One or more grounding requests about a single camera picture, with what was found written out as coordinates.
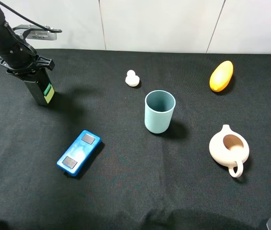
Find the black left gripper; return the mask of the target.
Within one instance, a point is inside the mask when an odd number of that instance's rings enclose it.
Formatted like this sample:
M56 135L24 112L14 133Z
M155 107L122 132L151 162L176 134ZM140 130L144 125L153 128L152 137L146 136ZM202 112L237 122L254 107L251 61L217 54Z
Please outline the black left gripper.
M22 75L29 75L41 69L52 71L55 64L52 59L40 56L22 44L16 44L6 50L0 50L0 66L6 68L8 74L23 80Z

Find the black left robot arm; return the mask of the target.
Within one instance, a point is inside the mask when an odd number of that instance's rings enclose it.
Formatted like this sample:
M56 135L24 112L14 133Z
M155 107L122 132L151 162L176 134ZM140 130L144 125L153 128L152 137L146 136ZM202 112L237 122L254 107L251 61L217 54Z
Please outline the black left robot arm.
M50 79L47 71L53 70L55 64L53 60L38 55L26 39L48 40L62 31L39 25L1 1L0 6L30 23L11 28L0 8L0 65L6 69L8 74L24 82L48 85Z

